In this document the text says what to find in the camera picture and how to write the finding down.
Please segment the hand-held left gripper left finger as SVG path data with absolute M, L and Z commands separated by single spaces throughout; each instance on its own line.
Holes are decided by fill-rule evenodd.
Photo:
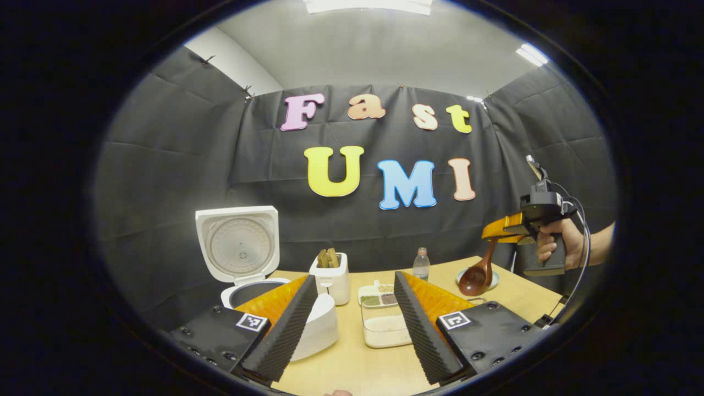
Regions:
M 212 306 L 171 331 L 176 344 L 224 372 L 259 384 L 282 378 L 318 293 L 308 275 L 236 309 Z

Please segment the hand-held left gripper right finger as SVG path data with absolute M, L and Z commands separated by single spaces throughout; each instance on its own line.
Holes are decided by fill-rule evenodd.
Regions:
M 472 304 L 398 271 L 394 295 L 426 379 L 447 385 L 498 366 L 531 346 L 546 326 L 497 301 Z

